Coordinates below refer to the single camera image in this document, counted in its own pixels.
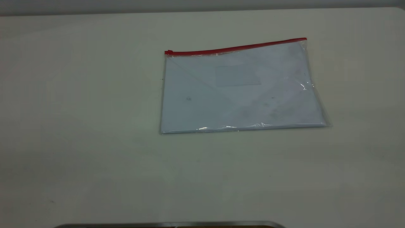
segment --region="table surface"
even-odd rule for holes
[[[405,12],[0,17],[0,226],[405,226]],[[333,127],[160,135],[164,55],[308,38]]]

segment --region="zipper pouch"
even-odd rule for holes
[[[328,126],[306,41],[166,51],[161,132]]]

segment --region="red zipper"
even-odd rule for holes
[[[206,51],[196,51],[196,52],[174,52],[172,50],[167,50],[164,52],[165,55],[174,55],[174,56],[193,56],[193,55],[210,55],[215,53],[222,53],[222,52],[234,52],[240,51],[245,49],[251,49],[256,47],[265,47],[270,45],[282,44],[282,43],[293,43],[298,41],[305,41],[307,38],[296,38],[296,39],[289,39],[284,41],[276,41],[276,42],[268,42],[268,43],[258,43],[258,44],[251,44],[245,46],[238,46],[238,47],[228,47],[228,48],[221,48],[221,49],[214,49],[214,50],[206,50]]]

